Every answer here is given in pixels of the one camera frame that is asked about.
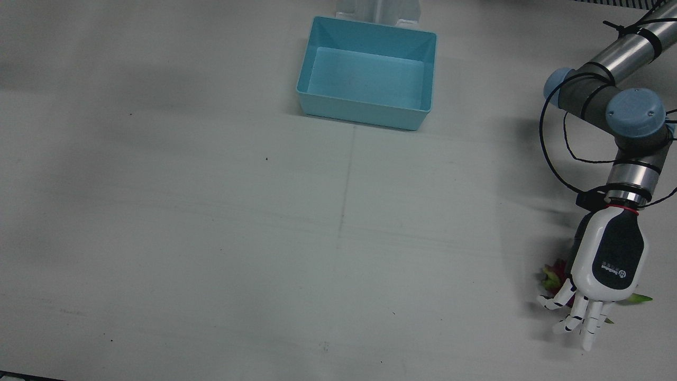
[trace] logo on robotic hand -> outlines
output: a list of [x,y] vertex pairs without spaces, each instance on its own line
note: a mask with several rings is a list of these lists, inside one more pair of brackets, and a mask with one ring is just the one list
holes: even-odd
[[620,270],[618,267],[615,267],[610,263],[602,262],[602,268],[606,271],[609,271],[610,273],[618,275],[621,279],[628,275],[625,270]]

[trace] black cable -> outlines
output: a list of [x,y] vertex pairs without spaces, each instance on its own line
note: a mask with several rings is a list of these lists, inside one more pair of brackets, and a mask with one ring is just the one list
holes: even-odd
[[567,135],[567,115],[569,112],[567,111],[564,114],[564,118],[562,119],[562,130],[564,130],[564,143],[567,145],[567,150],[569,151],[569,154],[574,160],[582,161],[583,163],[589,163],[589,164],[608,164],[608,163],[613,163],[613,160],[587,160],[587,159],[581,159],[574,155],[573,151],[571,150],[571,146],[569,146],[569,136]]
[[548,167],[550,168],[550,171],[552,172],[552,174],[554,174],[554,176],[557,178],[557,180],[559,180],[559,182],[561,182],[568,189],[578,193],[579,195],[581,193],[583,193],[583,191],[581,189],[576,188],[575,186],[571,185],[566,180],[564,180],[564,178],[562,178],[562,176],[560,176],[560,174],[557,172],[557,169],[555,169],[554,165],[552,164],[552,161],[550,160],[550,156],[548,155],[548,149],[546,148],[545,138],[543,137],[543,123],[544,123],[544,120],[545,120],[546,111],[548,110],[548,105],[550,104],[550,100],[552,99],[552,97],[554,97],[554,95],[562,88],[562,86],[564,86],[567,83],[573,81],[574,79],[578,79],[578,78],[581,78],[581,77],[590,77],[590,78],[599,79],[600,81],[603,81],[603,82],[606,82],[606,83],[609,82],[608,78],[606,78],[602,75],[599,75],[597,73],[578,73],[578,74],[574,74],[574,75],[570,76],[569,78],[566,78],[560,84],[555,86],[555,88],[550,92],[550,94],[548,94],[548,97],[546,98],[546,101],[543,104],[543,109],[541,110],[541,116],[540,116],[539,121],[538,121],[538,138],[540,139],[540,142],[541,142],[541,150],[543,151],[543,157],[545,158],[546,163],[548,164]]
[[667,196],[663,197],[662,199],[658,199],[658,200],[656,200],[656,201],[654,201],[654,202],[652,202],[652,203],[648,203],[648,204],[642,206],[642,208],[650,207],[650,206],[656,205],[656,204],[658,204],[658,203],[661,203],[661,202],[663,202],[663,201],[669,199],[670,197],[674,196],[675,193],[677,193],[677,188],[673,189],[672,192],[670,192]]
[[657,22],[675,22],[677,21],[677,18],[675,17],[669,17],[669,18],[654,18],[652,20],[646,20],[646,21],[638,21],[635,22],[633,25],[630,25],[628,28],[631,26],[640,26],[640,25],[648,25],[648,24],[655,24]]

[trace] robot finger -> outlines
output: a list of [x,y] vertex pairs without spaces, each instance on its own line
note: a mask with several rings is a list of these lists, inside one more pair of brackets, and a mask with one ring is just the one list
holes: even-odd
[[586,315],[586,321],[583,326],[583,349],[589,351],[592,349],[592,343],[594,343],[594,335],[597,331],[597,325],[600,319],[600,314],[602,312],[602,302],[593,301],[588,307],[588,314]]
[[613,307],[615,302],[604,302],[602,304],[602,311],[599,313],[599,319],[597,320],[597,331],[602,327],[602,324],[604,324],[604,321],[607,320],[607,317],[609,316],[609,312],[611,312],[611,307]]
[[565,305],[575,292],[576,287],[574,287],[574,285],[571,283],[571,280],[567,278],[567,280],[564,281],[562,288],[560,288],[559,292],[557,292],[557,295],[555,295],[552,299],[548,299],[541,295],[537,300],[548,310],[556,310]]
[[552,331],[556,334],[564,334],[573,331],[573,329],[583,321],[583,316],[585,316],[587,309],[588,298],[581,293],[576,293],[571,312],[565,319],[560,320],[559,323],[553,325]]

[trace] green leaf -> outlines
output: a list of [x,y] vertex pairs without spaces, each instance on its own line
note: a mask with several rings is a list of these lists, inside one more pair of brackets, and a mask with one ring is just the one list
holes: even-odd
[[559,280],[559,277],[557,276],[557,274],[555,274],[554,271],[552,271],[552,270],[550,269],[549,266],[545,266],[545,267],[543,268],[543,273],[545,273],[545,275],[547,276],[547,278],[545,278],[545,280],[543,280],[543,286],[544,286],[545,288],[558,288],[558,287],[562,287],[562,283],[561,283],[561,281]]
[[641,295],[641,294],[632,294],[626,300],[630,303],[642,303],[642,302],[650,302],[650,301],[653,300],[653,298],[650,297],[650,296]]

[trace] robotic hand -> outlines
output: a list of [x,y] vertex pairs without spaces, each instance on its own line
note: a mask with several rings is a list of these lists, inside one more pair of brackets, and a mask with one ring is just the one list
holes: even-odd
[[571,312],[552,330],[564,334],[582,324],[585,350],[592,348],[614,302],[629,298],[637,287],[648,250],[637,216],[636,210],[623,205],[586,215],[574,237],[567,280],[552,299],[538,298],[543,307],[554,310],[574,297]]
[[675,136],[659,96],[648,89],[621,90],[616,84],[654,61],[677,43],[677,0],[657,0],[638,22],[614,26],[619,37],[579,69],[561,68],[547,80],[547,102],[614,137],[618,152],[607,184],[584,192],[556,172],[543,140],[544,157],[553,174],[578,194],[576,204],[590,211],[581,221],[560,291],[538,302],[557,309],[574,297],[571,313],[555,324],[555,333],[580,327],[583,347],[592,348],[595,333],[614,303],[632,295],[648,251],[637,225],[638,210],[653,203],[653,193]]

